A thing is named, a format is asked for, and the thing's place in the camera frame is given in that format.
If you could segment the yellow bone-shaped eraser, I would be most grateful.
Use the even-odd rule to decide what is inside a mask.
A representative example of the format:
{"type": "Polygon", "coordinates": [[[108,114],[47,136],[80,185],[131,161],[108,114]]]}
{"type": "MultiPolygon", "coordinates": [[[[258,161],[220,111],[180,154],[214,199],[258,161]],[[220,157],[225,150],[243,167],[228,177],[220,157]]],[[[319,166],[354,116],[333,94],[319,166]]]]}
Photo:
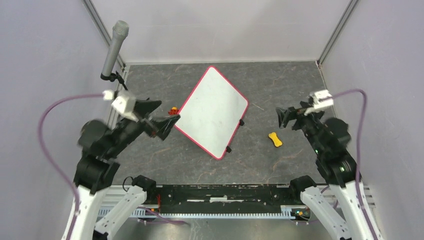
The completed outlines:
{"type": "Polygon", "coordinates": [[[275,148],[279,148],[283,145],[283,142],[279,139],[276,132],[269,133],[268,138],[272,141],[275,148]]]}

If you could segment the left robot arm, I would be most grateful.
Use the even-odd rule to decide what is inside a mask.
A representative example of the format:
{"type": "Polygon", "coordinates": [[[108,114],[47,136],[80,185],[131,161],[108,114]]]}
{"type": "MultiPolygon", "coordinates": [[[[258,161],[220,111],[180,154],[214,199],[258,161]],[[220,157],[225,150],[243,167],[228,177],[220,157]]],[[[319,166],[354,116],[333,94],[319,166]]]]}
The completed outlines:
{"type": "Polygon", "coordinates": [[[180,119],[179,114],[151,116],[160,100],[136,100],[117,97],[112,108],[122,117],[111,129],[100,120],[87,122],[78,144],[82,157],[77,164],[73,183],[77,195],[75,211],[70,214],[63,234],[66,240],[111,240],[126,219],[143,203],[158,199],[156,181],[134,177],[124,197],[100,221],[98,213],[120,164],[118,155],[142,133],[165,140],[180,119]]]}

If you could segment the pink framed whiteboard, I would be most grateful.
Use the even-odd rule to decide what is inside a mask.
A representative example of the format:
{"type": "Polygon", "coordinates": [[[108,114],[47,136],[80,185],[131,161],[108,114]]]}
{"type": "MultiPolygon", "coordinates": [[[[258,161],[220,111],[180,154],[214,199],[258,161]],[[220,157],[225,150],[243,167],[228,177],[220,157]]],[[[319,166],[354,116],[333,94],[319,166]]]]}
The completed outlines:
{"type": "Polygon", "coordinates": [[[221,160],[248,106],[248,99],[211,65],[179,109],[175,128],[214,159],[221,160]]]}

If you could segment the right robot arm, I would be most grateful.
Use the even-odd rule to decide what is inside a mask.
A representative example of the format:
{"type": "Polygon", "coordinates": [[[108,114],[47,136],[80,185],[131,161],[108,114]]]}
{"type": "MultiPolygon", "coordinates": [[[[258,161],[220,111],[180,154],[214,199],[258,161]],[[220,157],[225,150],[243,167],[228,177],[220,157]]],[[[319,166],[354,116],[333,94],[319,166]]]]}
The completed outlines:
{"type": "Polygon", "coordinates": [[[335,117],[321,121],[323,111],[307,113],[310,106],[277,107],[278,126],[285,128],[294,121],[292,130],[301,130],[316,154],[315,164],[328,188],[336,198],[343,215],[324,199],[317,184],[308,175],[289,184],[289,199],[305,204],[334,240],[381,240],[383,236],[367,202],[359,162],[347,145],[351,141],[349,126],[335,117]]]}

